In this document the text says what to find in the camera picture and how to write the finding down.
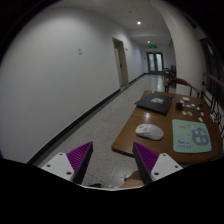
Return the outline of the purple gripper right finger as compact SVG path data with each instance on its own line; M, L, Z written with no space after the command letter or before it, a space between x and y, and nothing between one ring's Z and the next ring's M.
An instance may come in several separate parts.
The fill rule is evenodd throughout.
M145 185L182 169L167 153L158 154L137 142L133 143L133 155Z

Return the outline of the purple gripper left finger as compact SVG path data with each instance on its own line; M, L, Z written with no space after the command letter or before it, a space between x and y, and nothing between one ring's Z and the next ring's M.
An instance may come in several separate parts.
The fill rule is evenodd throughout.
M93 142L90 141L69 153L59 152L42 169L75 184L81 184L92 153Z

